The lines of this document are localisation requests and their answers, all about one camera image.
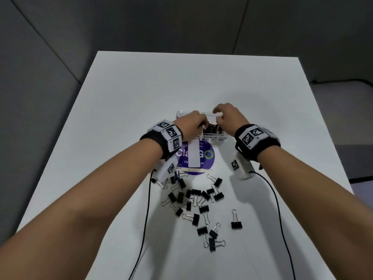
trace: person's right arm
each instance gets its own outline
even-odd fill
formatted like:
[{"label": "person's right arm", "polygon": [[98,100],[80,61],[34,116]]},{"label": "person's right arm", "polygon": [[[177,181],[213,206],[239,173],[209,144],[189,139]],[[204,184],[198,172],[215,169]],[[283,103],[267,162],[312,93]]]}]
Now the person's right arm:
[{"label": "person's right arm", "polygon": [[[229,103],[216,122],[231,136],[248,120]],[[278,146],[257,157],[337,279],[372,279],[373,211],[342,186]]]}]

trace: hand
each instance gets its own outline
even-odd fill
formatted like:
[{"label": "hand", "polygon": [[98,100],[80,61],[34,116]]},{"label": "hand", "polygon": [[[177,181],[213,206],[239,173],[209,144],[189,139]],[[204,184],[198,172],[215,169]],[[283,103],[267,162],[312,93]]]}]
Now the hand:
[{"label": "hand", "polygon": [[222,112],[223,115],[216,118],[217,124],[229,135],[234,136],[236,131],[248,125],[249,121],[231,103],[219,104],[212,111],[214,114]]},{"label": "hand", "polygon": [[193,111],[176,119],[174,124],[182,131],[183,141],[190,141],[202,134],[203,127],[198,127],[202,122],[205,127],[208,126],[206,115],[200,114],[198,111]]}]

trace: person's left arm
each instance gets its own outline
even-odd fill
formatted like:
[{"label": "person's left arm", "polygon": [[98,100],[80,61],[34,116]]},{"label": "person's left arm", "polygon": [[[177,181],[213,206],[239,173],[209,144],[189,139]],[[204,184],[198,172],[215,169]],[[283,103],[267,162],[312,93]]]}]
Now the person's left arm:
[{"label": "person's left arm", "polygon": [[[202,121],[206,116],[194,111],[175,125],[188,141]],[[162,154],[145,138],[98,167],[0,248],[1,278],[85,279],[111,222]]]}]

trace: person's right hand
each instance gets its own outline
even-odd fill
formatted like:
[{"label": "person's right hand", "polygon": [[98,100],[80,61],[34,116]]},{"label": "person's right hand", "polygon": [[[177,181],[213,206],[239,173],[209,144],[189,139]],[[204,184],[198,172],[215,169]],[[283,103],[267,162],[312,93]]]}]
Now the person's right hand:
[{"label": "person's right hand", "polygon": [[214,114],[223,113],[223,115],[217,116],[216,123],[231,136],[234,136],[240,127],[249,124],[245,116],[231,103],[219,104],[212,112]]}]

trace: forearm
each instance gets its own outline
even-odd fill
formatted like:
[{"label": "forearm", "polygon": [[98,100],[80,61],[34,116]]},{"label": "forearm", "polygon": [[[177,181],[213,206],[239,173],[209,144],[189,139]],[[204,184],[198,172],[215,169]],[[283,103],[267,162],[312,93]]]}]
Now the forearm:
[{"label": "forearm", "polygon": [[371,209],[280,147],[262,151],[258,161],[334,275],[365,279],[373,261]]},{"label": "forearm", "polygon": [[162,156],[144,139],[101,165],[0,250],[6,279],[84,279],[114,217]]}]

